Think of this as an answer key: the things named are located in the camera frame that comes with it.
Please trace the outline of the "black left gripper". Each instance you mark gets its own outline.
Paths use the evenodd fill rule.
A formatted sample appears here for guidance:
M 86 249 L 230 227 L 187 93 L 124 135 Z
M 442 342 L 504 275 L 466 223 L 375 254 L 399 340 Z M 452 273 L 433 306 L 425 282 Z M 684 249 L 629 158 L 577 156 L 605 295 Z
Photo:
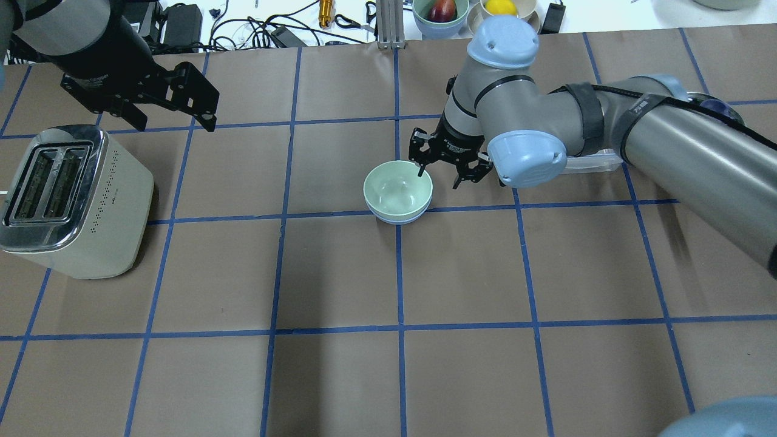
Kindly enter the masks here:
M 219 91 L 191 62 L 166 69 L 147 59 L 111 62 L 61 58 L 61 71 L 61 88 L 86 110 L 109 112 L 138 132 L 144 132 L 148 125 L 148 116 L 139 104 L 183 112 L 207 132 L 215 131 Z

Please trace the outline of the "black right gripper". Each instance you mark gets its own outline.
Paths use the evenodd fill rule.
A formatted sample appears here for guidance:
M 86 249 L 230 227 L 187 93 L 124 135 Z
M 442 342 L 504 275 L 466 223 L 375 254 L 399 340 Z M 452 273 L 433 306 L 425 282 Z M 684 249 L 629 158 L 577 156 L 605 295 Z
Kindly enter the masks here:
M 464 181 L 480 182 L 494 168 L 489 155 L 481 152 L 483 141 L 483 135 L 466 135 L 442 115 L 432 134 L 422 128 L 414 128 L 410 137 L 409 160 L 419 168 L 417 177 L 422 177 L 426 167 L 436 161 L 455 166 L 457 176 L 453 188 L 458 189 Z

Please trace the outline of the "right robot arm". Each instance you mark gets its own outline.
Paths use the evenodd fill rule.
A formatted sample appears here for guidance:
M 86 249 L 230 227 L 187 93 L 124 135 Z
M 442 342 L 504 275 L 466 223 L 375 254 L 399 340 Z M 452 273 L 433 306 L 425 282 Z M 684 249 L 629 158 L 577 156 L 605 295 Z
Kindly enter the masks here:
M 486 18 L 435 132 L 413 131 L 410 160 L 455 166 L 454 186 L 496 171 L 520 189 L 557 177 L 571 157 L 612 149 L 775 275 L 775 142 L 692 103 L 669 75 L 544 94 L 530 73 L 539 46 L 518 17 Z

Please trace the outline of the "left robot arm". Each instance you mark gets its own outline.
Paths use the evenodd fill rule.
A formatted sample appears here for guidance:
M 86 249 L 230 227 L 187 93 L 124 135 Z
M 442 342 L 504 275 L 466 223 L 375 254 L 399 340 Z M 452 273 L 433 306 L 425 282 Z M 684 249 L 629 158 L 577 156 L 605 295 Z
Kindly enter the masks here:
M 208 132 L 219 91 L 193 64 L 157 64 L 120 1 L 3 1 L 2 53 L 12 36 L 63 72 L 61 87 L 89 112 L 110 113 L 142 132 L 142 104 L 183 112 Z

